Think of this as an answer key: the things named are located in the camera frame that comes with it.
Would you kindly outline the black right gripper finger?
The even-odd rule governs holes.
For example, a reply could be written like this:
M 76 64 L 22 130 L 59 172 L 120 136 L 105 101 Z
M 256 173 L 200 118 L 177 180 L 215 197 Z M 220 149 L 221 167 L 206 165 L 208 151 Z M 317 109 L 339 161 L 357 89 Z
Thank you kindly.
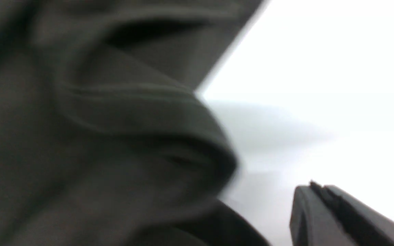
M 310 182 L 294 190 L 294 246 L 394 246 L 394 221 L 344 190 Z

